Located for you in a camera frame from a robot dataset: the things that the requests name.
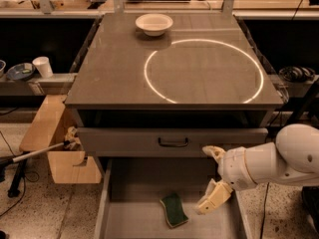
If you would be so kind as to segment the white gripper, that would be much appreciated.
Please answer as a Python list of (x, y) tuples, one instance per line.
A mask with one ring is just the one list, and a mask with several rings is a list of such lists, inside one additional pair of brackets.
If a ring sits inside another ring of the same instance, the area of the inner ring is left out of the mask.
[(210, 213), (224, 204), (230, 198), (233, 189), (241, 191), (256, 187), (257, 183), (251, 173), (254, 147), (238, 147), (225, 152), (219, 146), (207, 145), (202, 151), (218, 162), (218, 173), (222, 180), (212, 179), (208, 183), (204, 195), (195, 205), (199, 215)]

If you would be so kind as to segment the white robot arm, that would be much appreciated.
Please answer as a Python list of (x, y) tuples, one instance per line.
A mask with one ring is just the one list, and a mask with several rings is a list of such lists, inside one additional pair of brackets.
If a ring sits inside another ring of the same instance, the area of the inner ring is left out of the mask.
[(216, 161), (220, 179), (208, 183), (196, 204), (199, 214), (214, 211), (232, 192), (261, 183), (319, 185), (319, 129), (307, 124), (283, 127), (273, 142), (230, 150), (207, 145), (202, 151)]

